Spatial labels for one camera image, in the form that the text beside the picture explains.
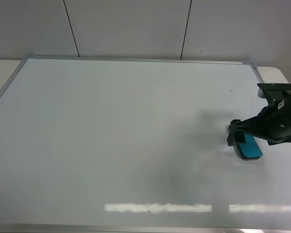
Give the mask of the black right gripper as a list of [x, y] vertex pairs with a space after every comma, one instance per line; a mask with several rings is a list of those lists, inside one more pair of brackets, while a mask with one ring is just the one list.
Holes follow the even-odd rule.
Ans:
[[268, 145], [291, 143], [291, 83], [259, 83], [268, 105], [255, 117], [234, 119], [228, 127], [228, 146], [245, 144], [245, 134]]

